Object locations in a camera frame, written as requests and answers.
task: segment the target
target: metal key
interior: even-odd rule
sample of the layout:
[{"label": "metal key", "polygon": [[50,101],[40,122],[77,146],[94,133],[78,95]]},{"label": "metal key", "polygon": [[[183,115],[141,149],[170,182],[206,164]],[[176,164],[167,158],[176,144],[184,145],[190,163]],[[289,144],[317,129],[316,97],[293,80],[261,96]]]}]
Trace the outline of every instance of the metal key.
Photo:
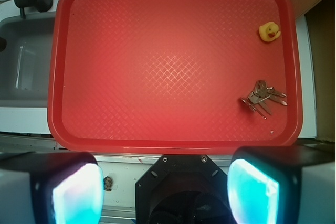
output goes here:
[{"label": "metal key", "polygon": [[246,105],[248,105],[249,108],[250,108],[253,112],[257,111],[257,112],[259,113],[259,115],[261,115],[264,119],[267,119],[267,117],[265,117],[265,116],[261,113],[260,110],[258,110],[253,104],[251,104],[251,103],[249,102],[249,99],[241,98],[241,100],[242,100]]},{"label": "metal key", "polygon": [[268,95],[267,83],[264,80],[257,81],[253,93],[259,97],[266,97]]},{"label": "metal key", "polygon": [[272,101],[278,102],[278,103],[280,103],[280,104],[282,104],[282,105],[284,105],[284,106],[287,106],[287,102],[285,102],[284,100],[280,99],[277,95],[273,95],[273,94],[272,94],[272,95],[269,97],[269,99],[271,99]]},{"label": "metal key", "polygon": [[278,96],[278,97],[287,97],[286,94],[281,93],[281,92],[275,90],[274,87],[269,87],[269,88],[267,88],[267,90],[268,90],[268,91],[267,91],[268,93],[273,94],[273,95],[276,95],[276,96]]},{"label": "metal key", "polygon": [[252,105],[259,104],[268,114],[272,115],[271,109],[264,102],[266,98],[264,98],[264,100],[260,100],[260,97],[258,97],[257,95],[253,93],[248,98],[252,102]]}]

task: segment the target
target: sink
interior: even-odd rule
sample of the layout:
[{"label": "sink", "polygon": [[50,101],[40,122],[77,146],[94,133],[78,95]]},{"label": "sink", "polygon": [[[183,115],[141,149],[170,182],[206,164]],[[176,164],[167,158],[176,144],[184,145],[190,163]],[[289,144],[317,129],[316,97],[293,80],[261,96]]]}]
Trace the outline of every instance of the sink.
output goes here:
[{"label": "sink", "polygon": [[46,108],[55,12],[0,22],[0,107]]}]

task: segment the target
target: glowing light panel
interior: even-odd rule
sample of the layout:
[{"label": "glowing light panel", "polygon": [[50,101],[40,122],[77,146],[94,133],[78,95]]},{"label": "glowing light panel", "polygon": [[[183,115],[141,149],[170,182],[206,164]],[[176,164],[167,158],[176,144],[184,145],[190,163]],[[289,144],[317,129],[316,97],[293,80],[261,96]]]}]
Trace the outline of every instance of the glowing light panel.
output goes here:
[{"label": "glowing light panel", "polygon": [[273,224],[277,220],[279,183],[244,159],[232,162],[228,198],[237,223]]},{"label": "glowing light panel", "polygon": [[99,223],[103,197],[100,167],[84,165],[52,191],[56,224]]}]

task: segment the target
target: yellow rubber duck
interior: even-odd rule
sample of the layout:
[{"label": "yellow rubber duck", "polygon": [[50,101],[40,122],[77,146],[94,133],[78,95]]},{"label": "yellow rubber duck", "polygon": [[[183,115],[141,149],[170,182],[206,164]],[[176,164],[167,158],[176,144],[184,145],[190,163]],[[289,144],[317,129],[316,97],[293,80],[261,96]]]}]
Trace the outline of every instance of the yellow rubber duck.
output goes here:
[{"label": "yellow rubber duck", "polygon": [[279,26],[271,21],[259,26],[259,34],[263,41],[271,42],[279,38],[281,32],[279,31]]}]

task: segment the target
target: red plastic tray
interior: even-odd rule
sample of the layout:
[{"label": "red plastic tray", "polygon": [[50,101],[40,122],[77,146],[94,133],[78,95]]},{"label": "red plastic tray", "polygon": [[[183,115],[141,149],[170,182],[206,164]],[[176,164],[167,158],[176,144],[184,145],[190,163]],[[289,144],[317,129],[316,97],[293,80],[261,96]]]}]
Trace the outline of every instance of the red plastic tray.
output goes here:
[{"label": "red plastic tray", "polygon": [[[281,36],[258,35],[274,21]],[[287,94],[252,113],[257,80]],[[289,145],[302,125],[289,0],[60,0],[48,123],[75,151],[230,154]]]}]

